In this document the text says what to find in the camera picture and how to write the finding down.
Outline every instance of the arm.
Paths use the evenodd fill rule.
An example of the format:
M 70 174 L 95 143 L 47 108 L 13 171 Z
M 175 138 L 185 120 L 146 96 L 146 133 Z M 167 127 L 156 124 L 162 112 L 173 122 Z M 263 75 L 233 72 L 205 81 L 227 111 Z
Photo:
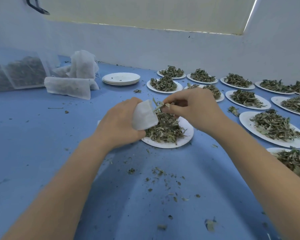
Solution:
M 137 141 L 145 131 L 132 128 L 141 100 L 132 98 L 110 109 L 94 134 L 80 142 L 68 161 L 38 194 L 1 240 L 73 239 L 98 169 L 115 147 Z
M 187 89 L 167 97 L 162 110 L 187 119 L 227 152 L 278 231 L 300 239 L 300 178 L 219 108 L 208 89 Z

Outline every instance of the left hand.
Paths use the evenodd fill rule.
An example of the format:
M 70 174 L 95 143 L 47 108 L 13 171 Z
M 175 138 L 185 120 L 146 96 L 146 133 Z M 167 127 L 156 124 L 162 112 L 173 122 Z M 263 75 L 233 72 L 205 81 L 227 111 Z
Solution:
M 127 99 L 109 109 L 100 121 L 91 138 L 98 140 L 106 149 L 114 148 L 138 141 L 146 136 L 144 130 L 132 128 L 132 115 L 138 103 L 136 97 Z

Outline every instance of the clear plastic bin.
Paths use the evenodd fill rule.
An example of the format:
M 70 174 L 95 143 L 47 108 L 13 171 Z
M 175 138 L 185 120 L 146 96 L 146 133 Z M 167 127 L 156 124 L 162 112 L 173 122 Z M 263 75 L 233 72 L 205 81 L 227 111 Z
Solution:
M 0 0 L 0 92 L 44 87 L 59 66 L 47 22 L 25 0 Z

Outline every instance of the blue tabletop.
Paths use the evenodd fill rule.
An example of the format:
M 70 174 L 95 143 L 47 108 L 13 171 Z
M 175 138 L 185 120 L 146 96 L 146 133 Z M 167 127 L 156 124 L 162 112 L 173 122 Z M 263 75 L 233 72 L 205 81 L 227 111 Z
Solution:
M 100 90 L 91 91 L 91 100 L 49 94 L 45 88 L 0 93 L 0 237 L 65 163 L 79 141 L 93 133 L 108 109 L 132 96 L 142 100 L 154 97 L 157 101 L 166 97 L 144 85 L 152 77 L 159 77 L 156 71 L 102 63 L 99 67 L 101 77 L 132 72 L 141 78 L 128 86 L 112 86 L 96 78 Z M 188 81 L 178 80 L 184 86 Z M 223 93 L 235 89 L 221 82 L 216 86 Z M 142 92 L 135 94 L 135 89 Z M 252 91 L 269 101 L 280 96 L 257 87 Z M 218 104 L 239 124 L 239 118 L 227 109 L 235 106 L 241 113 L 249 111 L 227 98 Z M 272 108 L 300 128 L 299 115 L 273 103 Z M 278 147 L 254 137 L 265 148 Z M 75 239 L 278 239 L 228 155 L 213 144 L 218 145 L 212 137 L 195 130 L 191 143 L 176 149 L 154 148 L 138 141 L 110 152 L 92 184 Z M 155 167 L 163 169 L 167 176 L 154 178 Z M 130 168 L 136 173 L 129 175 Z M 177 194 L 178 201 L 169 193 Z M 204 222 L 214 218 L 217 224 L 212 233 Z M 159 224 L 167 225 L 167 229 L 157 229 Z

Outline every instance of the forearm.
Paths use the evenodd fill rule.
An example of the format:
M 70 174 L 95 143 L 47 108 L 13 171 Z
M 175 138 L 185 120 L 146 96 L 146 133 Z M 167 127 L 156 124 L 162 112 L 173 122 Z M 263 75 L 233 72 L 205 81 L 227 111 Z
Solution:
M 73 239 L 91 184 L 107 154 L 100 144 L 82 141 L 2 240 Z
M 300 178 L 229 119 L 211 136 L 227 152 L 280 233 L 300 239 Z

